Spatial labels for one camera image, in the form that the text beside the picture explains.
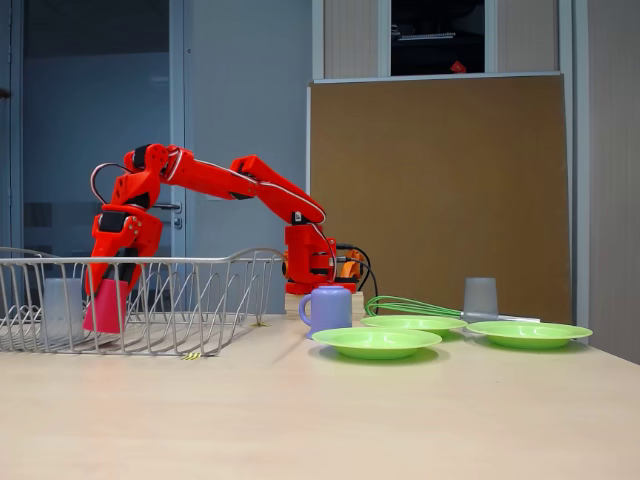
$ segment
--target green plate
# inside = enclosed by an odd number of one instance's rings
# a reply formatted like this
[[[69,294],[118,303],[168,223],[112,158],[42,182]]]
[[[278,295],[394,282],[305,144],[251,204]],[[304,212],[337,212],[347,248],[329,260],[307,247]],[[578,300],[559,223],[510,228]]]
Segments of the green plate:
[[[311,338],[331,345],[348,357],[391,360],[408,357],[419,348],[442,341],[435,333],[404,328],[335,328],[314,333]]]
[[[466,327],[467,322],[453,317],[432,317],[428,315],[378,315],[360,320],[368,327],[408,328],[445,335],[453,328]]]
[[[572,338],[588,337],[587,328],[559,323],[478,322],[467,330],[486,335],[498,345],[515,348],[548,349],[566,345]]]

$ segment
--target red robot arm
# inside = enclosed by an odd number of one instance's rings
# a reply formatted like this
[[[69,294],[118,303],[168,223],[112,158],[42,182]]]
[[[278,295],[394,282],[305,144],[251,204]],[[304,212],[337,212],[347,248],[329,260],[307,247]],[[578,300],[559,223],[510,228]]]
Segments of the red robot arm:
[[[285,227],[287,245],[285,276],[288,293],[309,293],[319,285],[336,281],[336,243],[322,232],[325,220],[322,207],[300,188],[275,173],[257,156],[238,158],[231,168],[196,160],[193,153],[175,145],[146,145],[124,157],[125,173],[115,182],[111,202],[93,222],[95,245],[92,256],[153,256],[158,248],[162,223],[149,214],[160,194],[160,185],[177,185],[227,200],[258,197],[289,226]],[[94,193],[95,175],[91,176]],[[119,279],[133,288],[139,267],[119,272]],[[97,292],[110,272],[107,264],[92,265],[86,290]],[[355,291],[355,283],[344,283]]]

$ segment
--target wire dish rack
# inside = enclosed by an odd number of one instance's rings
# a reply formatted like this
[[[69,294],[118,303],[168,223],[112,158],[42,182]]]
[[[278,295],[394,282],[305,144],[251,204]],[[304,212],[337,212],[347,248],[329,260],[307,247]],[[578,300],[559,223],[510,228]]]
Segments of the wire dish rack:
[[[22,258],[2,258],[16,252]],[[279,271],[283,258],[268,248],[225,258],[126,259],[60,258],[0,248],[0,352],[216,356],[248,330],[244,327],[263,324],[273,268]],[[117,334],[97,332],[95,322],[92,330],[81,326],[95,299],[80,285],[97,263],[113,265],[114,272],[123,264],[141,268],[126,313],[118,312]],[[66,304],[53,330],[45,295],[51,278],[61,279],[57,301]],[[119,304],[126,293],[117,289],[116,294]],[[79,304],[72,305],[74,300]],[[74,315],[74,309],[82,314]]]

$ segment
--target brown board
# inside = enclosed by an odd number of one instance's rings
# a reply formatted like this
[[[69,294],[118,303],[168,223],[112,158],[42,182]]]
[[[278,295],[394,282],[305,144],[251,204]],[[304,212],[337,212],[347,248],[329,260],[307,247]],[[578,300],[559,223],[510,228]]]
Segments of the brown board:
[[[381,294],[495,277],[501,313],[571,321],[559,75],[312,84],[311,195]]]

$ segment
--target red cup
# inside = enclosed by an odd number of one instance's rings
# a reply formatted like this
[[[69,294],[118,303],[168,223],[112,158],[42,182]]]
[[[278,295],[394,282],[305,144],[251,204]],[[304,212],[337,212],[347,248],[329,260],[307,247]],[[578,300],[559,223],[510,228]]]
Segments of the red cup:
[[[102,280],[100,290],[95,296],[96,331],[98,333],[120,333],[120,320],[118,318],[118,306],[122,313],[122,327],[127,313],[127,282],[120,280],[120,302],[116,291],[116,281],[110,278]],[[93,306],[87,305],[82,328],[93,331]]]

